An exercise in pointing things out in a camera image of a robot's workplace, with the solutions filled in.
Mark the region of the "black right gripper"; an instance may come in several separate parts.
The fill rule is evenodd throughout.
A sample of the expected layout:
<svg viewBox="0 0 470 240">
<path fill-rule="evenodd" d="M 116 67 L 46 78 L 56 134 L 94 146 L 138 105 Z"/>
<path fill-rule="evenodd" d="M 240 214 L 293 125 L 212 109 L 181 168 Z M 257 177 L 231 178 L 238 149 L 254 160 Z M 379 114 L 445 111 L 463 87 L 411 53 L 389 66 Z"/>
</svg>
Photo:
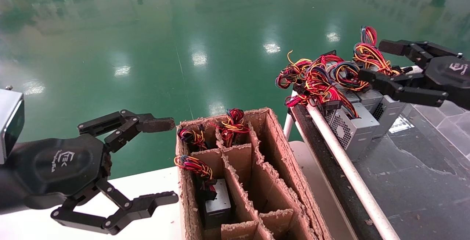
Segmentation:
<svg viewBox="0 0 470 240">
<path fill-rule="evenodd" d="M 430 41 L 382 40 L 381 52 L 405 56 L 422 73 L 398 76 L 360 69 L 358 79 L 395 101 L 440 107 L 445 100 L 470 109 L 470 64 L 463 54 Z"/>
</svg>

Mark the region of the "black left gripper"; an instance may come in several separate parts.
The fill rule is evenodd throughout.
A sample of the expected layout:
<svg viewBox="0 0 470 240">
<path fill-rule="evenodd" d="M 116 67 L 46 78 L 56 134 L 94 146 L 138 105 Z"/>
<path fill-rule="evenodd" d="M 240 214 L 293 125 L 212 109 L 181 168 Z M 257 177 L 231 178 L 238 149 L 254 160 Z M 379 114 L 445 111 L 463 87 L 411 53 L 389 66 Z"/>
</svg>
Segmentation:
<svg viewBox="0 0 470 240">
<path fill-rule="evenodd" d="M 78 125 L 72 139 L 44 139 L 14 146 L 1 165 L 1 214 L 43 210 L 61 205 L 51 218 L 62 226 L 116 235 L 131 222 L 151 218 L 157 207 L 178 202 L 174 191 L 139 196 L 130 200 L 105 178 L 106 153 L 115 153 L 139 133 L 158 133 L 175 128 L 172 117 L 121 110 Z M 104 143 L 95 138 L 109 133 Z M 76 212 L 99 193 L 118 210 L 107 218 Z"/>
</svg>

